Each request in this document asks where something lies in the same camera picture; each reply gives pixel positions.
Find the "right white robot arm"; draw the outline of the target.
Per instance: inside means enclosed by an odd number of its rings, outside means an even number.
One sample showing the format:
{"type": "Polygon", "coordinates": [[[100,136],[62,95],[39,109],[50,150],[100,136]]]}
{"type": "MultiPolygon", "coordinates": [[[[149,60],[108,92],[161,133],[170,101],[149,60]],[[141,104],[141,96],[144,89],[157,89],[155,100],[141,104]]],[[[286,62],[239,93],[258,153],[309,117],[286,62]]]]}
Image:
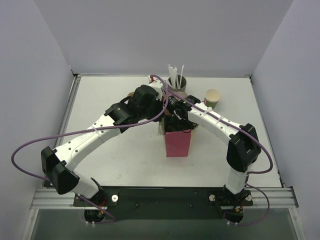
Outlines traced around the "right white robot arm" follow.
{"type": "Polygon", "coordinates": [[[211,107],[192,95],[184,100],[168,97],[167,110],[175,118],[203,127],[227,145],[226,161],[230,172],[225,188],[232,194],[240,193],[246,184],[249,170],[261,153],[261,147],[247,134],[258,139],[251,124],[241,125],[217,114],[211,107]]]}

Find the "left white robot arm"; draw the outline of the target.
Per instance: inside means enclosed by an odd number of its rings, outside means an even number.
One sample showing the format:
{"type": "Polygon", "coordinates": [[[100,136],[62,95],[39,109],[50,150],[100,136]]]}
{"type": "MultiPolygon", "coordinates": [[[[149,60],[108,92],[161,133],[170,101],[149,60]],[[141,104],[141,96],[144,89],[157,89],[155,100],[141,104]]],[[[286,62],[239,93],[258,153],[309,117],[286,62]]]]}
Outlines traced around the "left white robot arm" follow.
{"type": "Polygon", "coordinates": [[[93,178],[76,173],[76,167],[99,146],[126,131],[129,125],[141,120],[160,120],[163,117],[164,90],[160,81],[143,84],[132,96],[112,104],[86,133],[55,149],[44,148],[41,151],[42,170],[57,193],[63,195],[73,192],[84,196],[92,206],[100,204],[103,199],[102,188],[93,178]]]}

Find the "brown paper takeout bag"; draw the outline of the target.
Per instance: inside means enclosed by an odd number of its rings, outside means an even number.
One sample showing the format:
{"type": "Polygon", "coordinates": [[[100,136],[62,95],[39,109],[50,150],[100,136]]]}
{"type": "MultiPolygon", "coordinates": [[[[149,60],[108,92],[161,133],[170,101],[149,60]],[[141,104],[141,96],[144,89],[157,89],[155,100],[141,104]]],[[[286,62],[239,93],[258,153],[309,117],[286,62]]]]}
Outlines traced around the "brown paper takeout bag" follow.
{"type": "Polygon", "coordinates": [[[167,158],[181,158],[189,155],[192,133],[197,127],[186,119],[179,119],[168,109],[158,124],[158,134],[164,137],[167,158]]]}

